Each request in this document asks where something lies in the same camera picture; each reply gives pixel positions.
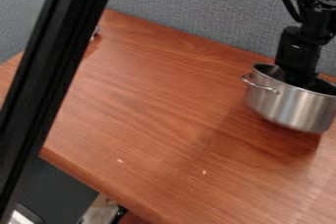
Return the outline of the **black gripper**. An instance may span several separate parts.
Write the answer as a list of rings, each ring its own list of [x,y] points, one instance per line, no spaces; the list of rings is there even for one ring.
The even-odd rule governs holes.
[[[285,72],[285,80],[296,86],[305,86],[316,77],[316,66],[325,40],[313,38],[299,27],[283,31],[275,64]]]

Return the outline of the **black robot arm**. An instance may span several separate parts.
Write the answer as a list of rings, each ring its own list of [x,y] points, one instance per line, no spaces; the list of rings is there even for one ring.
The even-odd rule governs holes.
[[[289,84],[304,86],[317,76],[320,52],[336,36],[336,0],[283,0],[299,27],[281,33],[275,64]]]

